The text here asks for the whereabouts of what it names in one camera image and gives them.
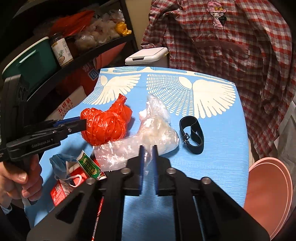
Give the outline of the person's left hand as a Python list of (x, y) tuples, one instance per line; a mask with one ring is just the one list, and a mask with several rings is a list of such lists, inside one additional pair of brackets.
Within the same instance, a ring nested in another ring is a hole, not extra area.
[(12, 200), (22, 197), (37, 201), (43, 189), (41, 171), (38, 155), (31, 156), (27, 172), (11, 163), (1, 162), (1, 207), (8, 209)]

